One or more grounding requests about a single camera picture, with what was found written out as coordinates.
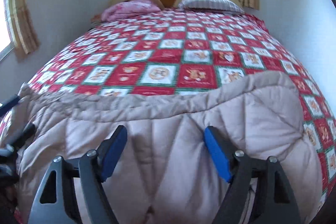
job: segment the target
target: striped pillow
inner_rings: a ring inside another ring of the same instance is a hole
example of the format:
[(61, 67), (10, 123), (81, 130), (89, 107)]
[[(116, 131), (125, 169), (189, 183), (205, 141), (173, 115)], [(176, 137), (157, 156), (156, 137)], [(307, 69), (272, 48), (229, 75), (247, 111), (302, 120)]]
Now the striped pillow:
[(182, 0), (178, 7), (180, 9), (213, 9), (245, 13), (230, 0)]

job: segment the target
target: pink pillow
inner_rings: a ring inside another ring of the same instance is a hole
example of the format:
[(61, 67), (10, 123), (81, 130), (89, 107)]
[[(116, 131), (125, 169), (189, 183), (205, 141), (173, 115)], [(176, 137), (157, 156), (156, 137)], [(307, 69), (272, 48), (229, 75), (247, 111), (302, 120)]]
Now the pink pillow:
[(130, 18), (159, 11), (161, 11), (161, 9), (151, 0), (131, 0), (115, 4), (106, 9), (101, 14), (101, 20), (103, 22), (111, 22), (117, 19)]

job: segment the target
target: bed sheet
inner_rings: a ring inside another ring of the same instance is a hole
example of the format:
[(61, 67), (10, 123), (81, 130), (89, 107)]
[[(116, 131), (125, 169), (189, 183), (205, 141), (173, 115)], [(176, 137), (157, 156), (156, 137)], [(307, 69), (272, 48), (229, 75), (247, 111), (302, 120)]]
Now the bed sheet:
[(253, 16), (167, 9), (103, 23), (64, 48), (29, 84), (39, 92), (188, 95), (264, 70), (288, 74), (300, 92), (305, 132), (323, 172), (322, 205), (336, 182), (334, 115), (307, 70)]

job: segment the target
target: window pane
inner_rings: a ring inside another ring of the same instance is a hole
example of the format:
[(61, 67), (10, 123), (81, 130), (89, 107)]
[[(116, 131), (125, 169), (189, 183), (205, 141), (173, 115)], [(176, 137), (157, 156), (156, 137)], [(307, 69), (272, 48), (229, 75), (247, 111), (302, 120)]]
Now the window pane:
[(3, 0), (0, 0), (0, 52), (10, 43), (9, 34), (5, 20), (5, 7)]

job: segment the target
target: beige quilt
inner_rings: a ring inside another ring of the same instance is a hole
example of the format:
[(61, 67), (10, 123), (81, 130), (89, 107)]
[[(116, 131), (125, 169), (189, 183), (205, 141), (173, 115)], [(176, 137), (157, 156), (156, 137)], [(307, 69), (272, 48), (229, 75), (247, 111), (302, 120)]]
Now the beige quilt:
[[(128, 130), (128, 143), (112, 177), (103, 184), (120, 224), (212, 222), (228, 185), (219, 178), (203, 142), (203, 130), (210, 125), (251, 157), (278, 157), (302, 222), (308, 223), (317, 212), (320, 163), (304, 134), (298, 91), (281, 72), (249, 75), (192, 96), (39, 95), (27, 85), (20, 96), (1, 143), (24, 123), (37, 126), (18, 161), (18, 201), (25, 223), (52, 159), (82, 156), (120, 124)], [(75, 187), (82, 221), (90, 223), (79, 180)], [(253, 197), (252, 187), (244, 223)]]

